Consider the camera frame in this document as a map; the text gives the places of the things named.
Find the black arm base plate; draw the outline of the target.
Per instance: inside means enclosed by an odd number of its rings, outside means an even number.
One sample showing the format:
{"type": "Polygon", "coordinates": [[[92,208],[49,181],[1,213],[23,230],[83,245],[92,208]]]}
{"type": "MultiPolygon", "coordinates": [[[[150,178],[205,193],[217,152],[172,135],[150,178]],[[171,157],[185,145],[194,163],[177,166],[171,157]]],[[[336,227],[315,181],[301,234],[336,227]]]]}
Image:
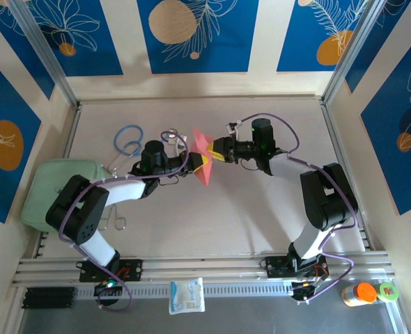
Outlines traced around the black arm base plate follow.
{"type": "MultiPolygon", "coordinates": [[[[143,261],[140,259],[134,260],[112,260],[107,266],[107,269],[114,273],[124,282],[139,282],[141,280],[143,261]]],[[[100,283],[111,276],[99,269],[90,261],[77,262],[76,268],[79,269],[79,281],[82,283],[100,283]]]]}
{"type": "Polygon", "coordinates": [[[329,275],[323,255],[309,260],[297,260],[286,255],[268,256],[261,260],[260,266],[268,278],[326,278],[329,275]]]}

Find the aluminium table side rail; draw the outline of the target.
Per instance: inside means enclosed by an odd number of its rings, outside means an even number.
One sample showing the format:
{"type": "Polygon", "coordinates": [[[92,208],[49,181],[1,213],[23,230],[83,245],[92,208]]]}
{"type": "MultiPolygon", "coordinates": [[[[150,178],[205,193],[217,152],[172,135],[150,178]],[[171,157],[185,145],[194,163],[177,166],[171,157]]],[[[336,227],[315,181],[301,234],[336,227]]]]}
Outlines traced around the aluminium table side rail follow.
{"type": "Polygon", "coordinates": [[[367,251],[374,251],[375,246],[369,235],[369,228],[366,225],[365,220],[364,220],[364,210],[362,208],[362,203],[359,198],[359,194],[357,191],[355,181],[351,175],[352,171],[348,165],[348,158],[346,156],[346,152],[344,150],[344,146],[342,144],[339,131],[336,128],[336,123],[332,117],[332,113],[323,99],[320,100],[320,107],[323,113],[325,124],[327,126],[329,137],[331,138],[332,146],[334,148],[337,161],[339,162],[339,164],[342,166],[343,170],[345,171],[348,183],[350,184],[352,192],[354,193],[355,198],[357,200],[357,204],[358,204],[357,216],[359,220],[358,226],[359,226],[359,231],[361,232],[362,235],[364,235],[362,237],[362,239],[366,242],[366,245],[364,247],[367,251]]]}
{"type": "MultiPolygon", "coordinates": [[[[77,127],[79,124],[79,119],[81,116],[82,108],[79,106],[72,117],[72,121],[70,123],[69,132],[66,136],[65,145],[63,147],[62,158],[66,159],[70,156],[70,151],[72,149],[72,144],[74,142],[75,134],[77,131],[77,127]]],[[[38,235],[38,239],[33,248],[33,255],[32,258],[36,259],[38,257],[42,257],[44,252],[43,248],[45,247],[45,242],[47,241],[48,232],[41,232],[38,235]]]]}

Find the green-capped bottle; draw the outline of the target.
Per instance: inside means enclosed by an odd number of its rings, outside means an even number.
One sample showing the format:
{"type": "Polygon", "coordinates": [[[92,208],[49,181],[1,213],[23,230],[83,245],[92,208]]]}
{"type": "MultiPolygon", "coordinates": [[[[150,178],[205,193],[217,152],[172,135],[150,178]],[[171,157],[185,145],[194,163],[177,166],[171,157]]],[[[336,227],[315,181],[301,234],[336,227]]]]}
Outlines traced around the green-capped bottle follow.
{"type": "Polygon", "coordinates": [[[392,283],[380,283],[377,286],[378,298],[384,303],[392,303],[399,298],[399,290],[392,283]]]}

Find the aluminium frame post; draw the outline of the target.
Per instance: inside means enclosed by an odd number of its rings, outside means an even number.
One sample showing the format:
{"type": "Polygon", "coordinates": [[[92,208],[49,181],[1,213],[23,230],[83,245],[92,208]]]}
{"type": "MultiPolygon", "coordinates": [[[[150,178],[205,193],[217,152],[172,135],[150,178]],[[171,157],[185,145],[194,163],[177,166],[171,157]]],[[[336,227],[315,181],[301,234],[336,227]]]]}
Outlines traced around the aluminium frame post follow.
{"type": "Polygon", "coordinates": [[[60,89],[64,98],[68,101],[68,104],[77,109],[79,100],[70,87],[63,68],[60,66],[60,63],[45,36],[42,34],[27,4],[23,0],[6,0],[6,3],[17,21],[18,26],[26,36],[29,44],[33,47],[34,52],[37,54],[53,82],[60,89]]]}
{"type": "Polygon", "coordinates": [[[342,54],[339,63],[335,67],[329,83],[321,95],[321,104],[328,107],[345,79],[348,70],[356,59],[366,38],[369,36],[375,21],[377,20],[386,0],[369,0],[367,7],[359,19],[359,22],[352,33],[346,50],[342,54]]]}

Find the blue floral wall panel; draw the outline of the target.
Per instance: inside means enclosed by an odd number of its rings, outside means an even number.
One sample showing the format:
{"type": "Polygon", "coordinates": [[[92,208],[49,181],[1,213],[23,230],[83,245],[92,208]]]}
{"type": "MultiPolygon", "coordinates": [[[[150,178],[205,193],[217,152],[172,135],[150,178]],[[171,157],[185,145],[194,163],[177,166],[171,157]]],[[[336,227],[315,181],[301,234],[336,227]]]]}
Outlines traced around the blue floral wall panel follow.
{"type": "Polygon", "coordinates": [[[7,221],[40,126],[40,118],[0,71],[0,223],[7,221]]]}
{"type": "Polygon", "coordinates": [[[27,0],[68,77],[122,75],[100,0],[27,0]]]}
{"type": "MultiPolygon", "coordinates": [[[[402,25],[399,22],[404,15],[410,16],[410,19],[404,22],[411,27],[411,0],[386,1],[382,12],[379,14],[369,36],[366,38],[345,77],[350,94],[355,91],[391,33],[393,31],[401,31],[402,25]]],[[[411,71],[408,75],[407,90],[411,93],[411,71]]]]}
{"type": "Polygon", "coordinates": [[[369,0],[296,0],[278,72],[332,71],[369,0]]]}
{"type": "Polygon", "coordinates": [[[411,210],[411,47],[361,114],[399,214],[411,210]]]}
{"type": "Polygon", "coordinates": [[[11,13],[6,0],[0,0],[0,32],[49,100],[55,83],[11,13]]]}
{"type": "Polygon", "coordinates": [[[259,0],[137,0],[151,72],[247,72],[259,0]]]}

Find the pink cloth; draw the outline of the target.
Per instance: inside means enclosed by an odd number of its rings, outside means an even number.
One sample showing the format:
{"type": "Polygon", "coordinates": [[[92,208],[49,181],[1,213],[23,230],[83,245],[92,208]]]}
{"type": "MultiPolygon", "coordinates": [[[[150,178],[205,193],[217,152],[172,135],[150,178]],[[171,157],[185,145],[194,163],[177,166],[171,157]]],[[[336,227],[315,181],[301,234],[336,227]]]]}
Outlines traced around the pink cloth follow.
{"type": "Polygon", "coordinates": [[[208,186],[212,175],[212,153],[208,150],[208,146],[213,143],[213,138],[202,133],[198,128],[194,128],[193,135],[194,141],[190,145],[190,150],[206,158],[206,162],[202,167],[197,168],[194,174],[205,186],[208,186]]]}

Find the white plastic gauze packet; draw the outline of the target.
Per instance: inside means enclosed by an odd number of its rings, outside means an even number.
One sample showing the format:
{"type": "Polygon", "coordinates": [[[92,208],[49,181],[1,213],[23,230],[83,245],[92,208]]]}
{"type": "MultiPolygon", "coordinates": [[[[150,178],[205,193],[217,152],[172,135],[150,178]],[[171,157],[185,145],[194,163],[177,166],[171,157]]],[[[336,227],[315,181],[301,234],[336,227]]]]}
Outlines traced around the white plastic gauze packet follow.
{"type": "Polygon", "coordinates": [[[204,312],[205,309],[205,296],[202,278],[170,282],[170,315],[204,312]]]}

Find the light green zip pouch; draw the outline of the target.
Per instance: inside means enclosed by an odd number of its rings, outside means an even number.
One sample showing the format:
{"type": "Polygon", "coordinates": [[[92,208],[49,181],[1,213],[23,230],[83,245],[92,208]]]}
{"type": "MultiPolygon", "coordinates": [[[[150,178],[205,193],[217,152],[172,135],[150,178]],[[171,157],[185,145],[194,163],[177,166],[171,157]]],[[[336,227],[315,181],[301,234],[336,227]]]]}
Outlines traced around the light green zip pouch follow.
{"type": "Polygon", "coordinates": [[[46,213],[74,175],[81,175],[89,180],[111,177],[103,165],[96,161],[87,159],[48,160],[38,167],[34,175],[22,209],[21,221],[38,231],[55,233],[56,230],[45,221],[46,213]]]}

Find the black ribbed block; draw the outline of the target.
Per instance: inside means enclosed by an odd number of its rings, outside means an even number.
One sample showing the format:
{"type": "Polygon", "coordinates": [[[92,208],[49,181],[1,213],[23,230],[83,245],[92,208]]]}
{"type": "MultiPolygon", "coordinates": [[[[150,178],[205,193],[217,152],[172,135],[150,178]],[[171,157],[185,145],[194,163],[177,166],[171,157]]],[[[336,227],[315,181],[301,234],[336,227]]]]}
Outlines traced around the black ribbed block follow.
{"type": "Polygon", "coordinates": [[[22,301],[22,309],[67,309],[74,304],[75,287],[29,287],[22,301]]]}

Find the jar with orange lid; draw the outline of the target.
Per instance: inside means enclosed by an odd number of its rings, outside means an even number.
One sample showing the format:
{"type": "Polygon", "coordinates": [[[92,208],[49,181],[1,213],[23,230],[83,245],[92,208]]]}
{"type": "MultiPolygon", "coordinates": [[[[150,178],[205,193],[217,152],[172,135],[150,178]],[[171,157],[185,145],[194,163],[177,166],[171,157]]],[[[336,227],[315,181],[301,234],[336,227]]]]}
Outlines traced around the jar with orange lid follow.
{"type": "Polygon", "coordinates": [[[356,307],[375,303],[377,292],[370,283],[359,283],[344,288],[341,298],[347,306],[356,307]]]}

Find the black controller board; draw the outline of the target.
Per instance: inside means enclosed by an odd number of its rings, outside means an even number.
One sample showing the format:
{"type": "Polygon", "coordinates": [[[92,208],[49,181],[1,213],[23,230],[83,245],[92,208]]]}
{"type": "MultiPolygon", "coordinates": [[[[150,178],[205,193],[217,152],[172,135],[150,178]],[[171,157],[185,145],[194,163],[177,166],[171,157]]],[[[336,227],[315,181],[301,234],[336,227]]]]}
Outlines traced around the black controller board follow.
{"type": "Polygon", "coordinates": [[[292,283],[292,298],[298,303],[306,302],[316,294],[316,284],[312,282],[292,283]]]}
{"type": "Polygon", "coordinates": [[[115,280],[105,280],[94,287],[94,297],[100,306],[111,306],[118,302],[113,296],[121,293],[123,288],[115,280]]]}

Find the aluminium frame rail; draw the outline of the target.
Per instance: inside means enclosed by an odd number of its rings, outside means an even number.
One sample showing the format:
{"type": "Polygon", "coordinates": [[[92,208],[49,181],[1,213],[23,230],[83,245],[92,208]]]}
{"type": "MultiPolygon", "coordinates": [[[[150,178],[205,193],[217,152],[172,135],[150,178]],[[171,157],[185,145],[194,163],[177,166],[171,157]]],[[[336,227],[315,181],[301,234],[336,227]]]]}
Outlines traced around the aluminium frame rail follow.
{"type": "MultiPolygon", "coordinates": [[[[205,283],[242,283],[304,278],[268,278],[260,266],[262,259],[277,254],[235,255],[231,257],[129,257],[124,260],[143,261],[141,280],[128,283],[168,283],[172,280],[202,278],[205,283]]],[[[329,278],[344,275],[347,279],[395,278],[388,254],[384,251],[339,253],[325,256],[329,278]]],[[[77,258],[46,258],[20,260],[13,276],[16,287],[60,287],[94,285],[79,281],[77,258]]]]}

